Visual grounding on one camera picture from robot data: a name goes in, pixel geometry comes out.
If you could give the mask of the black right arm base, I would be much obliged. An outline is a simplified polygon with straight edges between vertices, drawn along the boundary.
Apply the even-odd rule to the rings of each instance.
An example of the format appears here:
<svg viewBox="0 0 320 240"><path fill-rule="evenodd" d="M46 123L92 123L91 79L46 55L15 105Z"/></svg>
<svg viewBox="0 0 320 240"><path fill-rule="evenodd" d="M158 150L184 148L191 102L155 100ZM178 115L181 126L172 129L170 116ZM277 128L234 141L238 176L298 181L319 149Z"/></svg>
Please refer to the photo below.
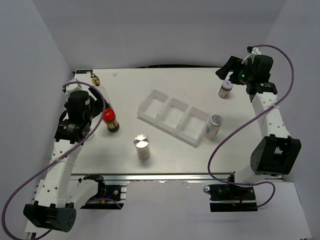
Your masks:
<svg viewBox="0 0 320 240"><path fill-rule="evenodd" d="M256 195L253 187L231 184L205 185L203 191L209 194L212 213L257 212Z"/></svg>

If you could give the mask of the white jar silver lid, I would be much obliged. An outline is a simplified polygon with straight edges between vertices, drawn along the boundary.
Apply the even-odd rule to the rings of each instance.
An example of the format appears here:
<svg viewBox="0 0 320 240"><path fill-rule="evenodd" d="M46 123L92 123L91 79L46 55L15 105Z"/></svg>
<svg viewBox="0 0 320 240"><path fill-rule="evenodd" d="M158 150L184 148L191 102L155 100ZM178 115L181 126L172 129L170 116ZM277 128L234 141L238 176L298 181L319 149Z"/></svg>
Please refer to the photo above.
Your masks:
<svg viewBox="0 0 320 240"><path fill-rule="evenodd" d="M150 157L150 139L146 134L140 133L133 139L139 159L146 160Z"/></svg>

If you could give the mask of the blue-label jar silver lid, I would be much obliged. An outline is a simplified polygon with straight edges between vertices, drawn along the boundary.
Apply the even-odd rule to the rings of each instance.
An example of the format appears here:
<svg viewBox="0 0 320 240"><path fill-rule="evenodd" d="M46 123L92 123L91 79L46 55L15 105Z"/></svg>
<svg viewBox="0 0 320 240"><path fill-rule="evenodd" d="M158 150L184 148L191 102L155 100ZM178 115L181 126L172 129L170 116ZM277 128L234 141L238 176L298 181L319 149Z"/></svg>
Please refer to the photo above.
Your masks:
<svg viewBox="0 0 320 240"><path fill-rule="evenodd" d="M204 131L205 137L210 140L214 139L215 136L218 134L222 124L223 124L222 116L218 114L212 115Z"/></svg>

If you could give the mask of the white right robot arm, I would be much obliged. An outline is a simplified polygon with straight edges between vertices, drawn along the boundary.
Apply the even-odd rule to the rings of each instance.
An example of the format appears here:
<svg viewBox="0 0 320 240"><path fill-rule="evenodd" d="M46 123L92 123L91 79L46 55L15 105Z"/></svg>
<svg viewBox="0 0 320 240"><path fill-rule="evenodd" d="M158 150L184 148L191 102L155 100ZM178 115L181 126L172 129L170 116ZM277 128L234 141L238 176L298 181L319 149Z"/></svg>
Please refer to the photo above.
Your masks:
<svg viewBox="0 0 320 240"><path fill-rule="evenodd" d="M249 55L246 59L231 56L216 75L228 78L235 85L246 87L257 123L261 141L253 150L250 162L236 171L232 183L225 188L226 195L236 200L244 193L244 187L266 179L288 175L299 155L302 144L286 129L278 108L278 91L270 82L273 59L266 55Z"/></svg>

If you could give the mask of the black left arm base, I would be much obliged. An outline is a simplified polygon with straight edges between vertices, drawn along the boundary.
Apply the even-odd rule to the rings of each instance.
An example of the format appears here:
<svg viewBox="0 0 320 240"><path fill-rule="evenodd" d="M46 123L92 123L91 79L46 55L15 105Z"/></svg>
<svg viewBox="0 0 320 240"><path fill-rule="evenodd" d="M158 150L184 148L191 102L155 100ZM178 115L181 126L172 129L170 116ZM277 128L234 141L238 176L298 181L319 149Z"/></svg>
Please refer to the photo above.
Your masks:
<svg viewBox="0 0 320 240"><path fill-rule="evenodd" d="M86 210L120 210L124 205L125 197L122 196L124 185L106 184L104 177L97 174L89 174L78 179L78 185L85 180L97 183L97 193L90 197L81 207Z"/></svg>

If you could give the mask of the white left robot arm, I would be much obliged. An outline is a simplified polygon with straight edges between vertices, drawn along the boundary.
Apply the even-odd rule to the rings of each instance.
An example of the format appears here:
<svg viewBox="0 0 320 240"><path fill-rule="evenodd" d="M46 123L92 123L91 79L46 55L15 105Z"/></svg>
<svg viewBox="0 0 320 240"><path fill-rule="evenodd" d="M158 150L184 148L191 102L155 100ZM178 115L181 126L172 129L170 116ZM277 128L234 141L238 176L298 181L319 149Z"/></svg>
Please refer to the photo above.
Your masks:
<svg viewBox="0 0 320 240"><path fill-rule="evenodd" d="M23 215L35 227L67 233L75 224L78 209L89 200L105 196L101 175L86 175L71 192L68 184L83 144L93 134L92 120L102 116L107 105L95 87L69 93L54 136L52 159L44 183L34 202L23 209Z"/></svg>

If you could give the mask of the clear glass bottle gold cap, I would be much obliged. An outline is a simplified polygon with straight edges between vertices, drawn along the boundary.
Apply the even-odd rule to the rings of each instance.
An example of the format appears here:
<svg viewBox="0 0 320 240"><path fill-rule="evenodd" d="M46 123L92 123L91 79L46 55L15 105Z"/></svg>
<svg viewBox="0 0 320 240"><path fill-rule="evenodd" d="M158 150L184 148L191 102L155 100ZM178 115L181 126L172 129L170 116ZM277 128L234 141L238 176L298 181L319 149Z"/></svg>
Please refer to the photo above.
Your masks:
<svg viewBox="0 0 320 240"><path fill-rule="evenodd" d="M102 93L104 99L108 103L107 109L113 109L112 103L111 103L110 98L109 98L108 93L107 93L107 90L106 90L106 88L104 86L101 85L100 79L94 73L91 73L90 77L91 77L92 83Z"/></svg>

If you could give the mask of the red-lid brown sauce jar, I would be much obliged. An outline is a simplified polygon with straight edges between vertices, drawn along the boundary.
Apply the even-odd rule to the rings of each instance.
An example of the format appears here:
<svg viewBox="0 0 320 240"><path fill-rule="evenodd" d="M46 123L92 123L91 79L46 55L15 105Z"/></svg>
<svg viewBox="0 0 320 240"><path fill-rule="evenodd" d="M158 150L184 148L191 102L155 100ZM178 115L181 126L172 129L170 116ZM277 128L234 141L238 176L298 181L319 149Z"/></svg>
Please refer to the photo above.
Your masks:
<svg viewBox="0 0 320 240"><path fill-rule="evenodd" d="M120 125L117 121L116 114L113 109L107 108L104 111L102 120L104 121L108 131L114 133L119 130Z"/></svg>

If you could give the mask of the small jar white lid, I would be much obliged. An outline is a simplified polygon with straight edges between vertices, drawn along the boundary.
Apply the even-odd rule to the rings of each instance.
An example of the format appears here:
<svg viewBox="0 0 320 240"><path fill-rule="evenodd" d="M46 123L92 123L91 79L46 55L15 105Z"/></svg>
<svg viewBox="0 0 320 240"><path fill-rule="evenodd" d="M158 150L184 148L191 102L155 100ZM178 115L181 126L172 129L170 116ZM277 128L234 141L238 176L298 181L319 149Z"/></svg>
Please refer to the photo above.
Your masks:
<svg viewBox="0 0 320 240"><path fill-rule="evenodd" d="M218 95L220 98L227 99L233 89L233 84L229 80L224 80L221 84Z"/></svg>

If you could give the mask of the white three-compartment organizer tray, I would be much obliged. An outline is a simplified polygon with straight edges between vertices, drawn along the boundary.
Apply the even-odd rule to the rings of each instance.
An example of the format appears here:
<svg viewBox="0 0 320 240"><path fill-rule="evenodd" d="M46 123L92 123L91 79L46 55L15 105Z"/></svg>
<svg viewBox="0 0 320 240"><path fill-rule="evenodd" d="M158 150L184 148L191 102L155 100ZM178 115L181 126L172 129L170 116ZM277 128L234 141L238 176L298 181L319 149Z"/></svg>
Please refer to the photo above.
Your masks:
<svg viewBox="0 0 320 240"><path fill-rule="evenodd" d="M212 114L157 89L140 103L137 117L167 134L197 147Z"/></svg>

